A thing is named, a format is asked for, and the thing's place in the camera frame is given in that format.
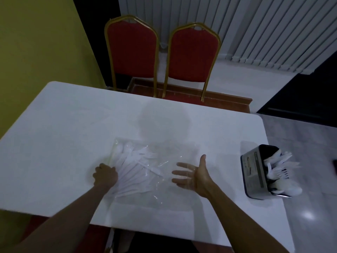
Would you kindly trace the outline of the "person's right hand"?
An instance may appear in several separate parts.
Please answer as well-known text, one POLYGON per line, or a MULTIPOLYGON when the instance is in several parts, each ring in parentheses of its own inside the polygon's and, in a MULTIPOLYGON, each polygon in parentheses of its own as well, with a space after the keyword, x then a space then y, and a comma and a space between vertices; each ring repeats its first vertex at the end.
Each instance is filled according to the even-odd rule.
POLYGON ((192 164, 178 162, 176 163, 176 166, 184 168, 184 171, 194 172, 194 176, 192 178, 187 178, 183 176, 180 176, 181 178, 172 178, 171 181, 173 183, 193 184, 193 189, 186 189, 186 190, 194 191, 203 198, 206 199, 210 198, 210 189, 214 185, 214 182, 211 179, 208 170, 207 174, 199 174, 199 165, 194 166, 192 164))

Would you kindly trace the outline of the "person's left hand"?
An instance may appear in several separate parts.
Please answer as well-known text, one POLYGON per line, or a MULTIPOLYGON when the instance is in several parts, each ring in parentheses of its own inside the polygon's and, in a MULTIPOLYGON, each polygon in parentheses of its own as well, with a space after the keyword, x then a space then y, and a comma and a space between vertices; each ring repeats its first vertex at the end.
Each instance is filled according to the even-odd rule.
POLYGON ((93 173, 94 186, 105 186, 112 188, 118 181, 118 173, 93 173))

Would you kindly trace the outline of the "clear plastic bag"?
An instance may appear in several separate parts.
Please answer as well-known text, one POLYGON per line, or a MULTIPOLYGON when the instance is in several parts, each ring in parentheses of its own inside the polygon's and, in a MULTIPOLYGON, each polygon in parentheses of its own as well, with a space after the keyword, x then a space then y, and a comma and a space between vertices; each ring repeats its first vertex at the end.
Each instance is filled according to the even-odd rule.
POLYGON ((163 177, 158 177, 150 182, 152 190, 141 194, 132 194, 124 197, 109 197, 121 204, 139 205, 150 208, 158 209, 171 209, 171 210, 188 210, 190 209, 189 195, 191 191, 182 190, 172 183, 171 179, 174 175, 171 173, 173 170, 184 170, 176 166, 177 162, 193 163, 199 155, 199 147, 195 144, 181 144, 178 142, 164 141, 164 142, 149 142, 142 140, 139 141, 150 146, 153 146, 154 152, 158 154, 157 167, 162 171, 163 177))

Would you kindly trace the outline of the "person's left forearm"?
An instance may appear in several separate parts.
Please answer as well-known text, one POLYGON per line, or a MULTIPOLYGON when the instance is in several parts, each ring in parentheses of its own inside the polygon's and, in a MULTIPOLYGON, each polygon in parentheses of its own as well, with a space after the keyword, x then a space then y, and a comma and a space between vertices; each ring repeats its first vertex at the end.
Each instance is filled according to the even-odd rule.
POLYGON ((19 244, 19 253, 72 253, 84 237, 113 182, 95 182, 73 203, 46 220, 19 244))

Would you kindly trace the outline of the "person's right forearm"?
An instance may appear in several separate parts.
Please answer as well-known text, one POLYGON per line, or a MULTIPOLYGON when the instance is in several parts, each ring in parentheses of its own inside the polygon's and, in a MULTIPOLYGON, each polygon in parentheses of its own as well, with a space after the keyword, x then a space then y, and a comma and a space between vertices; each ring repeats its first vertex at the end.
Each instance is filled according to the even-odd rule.
POLYGON ((216 184, 196 192, 209 200, 235 253, 289 253, 216 184))

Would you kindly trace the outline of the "pile of white plastic cutlery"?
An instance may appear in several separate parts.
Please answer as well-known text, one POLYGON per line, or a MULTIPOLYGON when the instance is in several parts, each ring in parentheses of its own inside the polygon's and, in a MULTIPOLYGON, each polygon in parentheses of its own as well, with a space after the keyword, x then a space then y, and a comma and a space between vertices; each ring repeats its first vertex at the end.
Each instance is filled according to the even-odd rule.
POLYGON ((108 166, 116 168, 118 181, 107 196, 117 198, 151 191, 153 188, 150 182, 163 177, 157 163, 158 154, 154 152, 153 146, 139 141, 116 139, 108 166))

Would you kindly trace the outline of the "metal cutlery box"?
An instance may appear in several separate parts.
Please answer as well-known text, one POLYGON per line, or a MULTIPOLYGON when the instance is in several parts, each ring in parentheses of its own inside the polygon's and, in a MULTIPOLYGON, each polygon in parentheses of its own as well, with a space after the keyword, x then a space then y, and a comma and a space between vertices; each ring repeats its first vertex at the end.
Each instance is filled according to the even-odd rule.
POLYGON ((246 196, 255 200, 291 198, 284 193, 275 194, 268 187, 276 180, 267 178, 267 166, 264 163, 279 150, 276 146, 261 144, 241 155, 243 184, 246 196))

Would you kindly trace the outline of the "red platform with wooden edge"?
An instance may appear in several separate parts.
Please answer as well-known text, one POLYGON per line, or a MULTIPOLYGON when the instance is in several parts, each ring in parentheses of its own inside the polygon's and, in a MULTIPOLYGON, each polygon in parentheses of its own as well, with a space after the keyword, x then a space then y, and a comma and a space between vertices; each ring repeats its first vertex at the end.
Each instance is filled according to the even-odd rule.
MULTIPOLYGON (((153 97, 153 82, 150 80, 132 79, 127 92, 153 97)), ((251 98, 206 91, 204 100, 201 101, 201 94, 202 90, 200 89, 168 84, 165 99, 242 113, 250 113, 249 104, 252 102, 251 98)))

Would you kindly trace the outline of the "bunch of white plastic cutlery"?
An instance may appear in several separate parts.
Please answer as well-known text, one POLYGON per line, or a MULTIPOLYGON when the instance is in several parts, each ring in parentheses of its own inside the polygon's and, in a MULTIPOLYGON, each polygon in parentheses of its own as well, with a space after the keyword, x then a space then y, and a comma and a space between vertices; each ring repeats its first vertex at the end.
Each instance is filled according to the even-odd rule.
POLYGON ((291 152, 278 149, 272 156, 263 160, 267 168, 266 181, 268 192, 273 196, 291 198, 302 193, 302 188, 289 174, 289 170, 300 167, 299 162, 289 161, 291 152))

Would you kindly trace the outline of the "white vertical blinds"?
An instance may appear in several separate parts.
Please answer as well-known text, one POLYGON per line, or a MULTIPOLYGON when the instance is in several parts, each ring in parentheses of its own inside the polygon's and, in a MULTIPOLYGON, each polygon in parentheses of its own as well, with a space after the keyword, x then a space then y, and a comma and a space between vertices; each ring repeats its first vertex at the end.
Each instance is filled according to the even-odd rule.
POLYGON ((193 22, 218 34, 219 59, 309 75, 337 52, 337 0, 118 0, 161 45, 193 22))

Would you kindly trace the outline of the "red chair with gold frame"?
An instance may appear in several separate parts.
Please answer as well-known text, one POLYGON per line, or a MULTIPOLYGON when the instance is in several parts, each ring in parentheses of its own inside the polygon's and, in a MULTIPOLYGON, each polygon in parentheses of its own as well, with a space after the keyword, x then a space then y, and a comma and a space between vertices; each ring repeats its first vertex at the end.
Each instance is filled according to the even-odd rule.
POLYGON ((178 96, 166 97, 168 79, 204 83, 199 101, 203 103, 209 78, 220 50, 220 37, 201 22, 192 22, 174 29, 169 38, 166 73, 162 98, 178 100, 178 96))
POLYGON ((157 97, 159 37, 146 22, 133 15, 110 19, 104 27, 110 60, 112 89, 117 90, 116 74, 153 78, 153 96, 157 97))

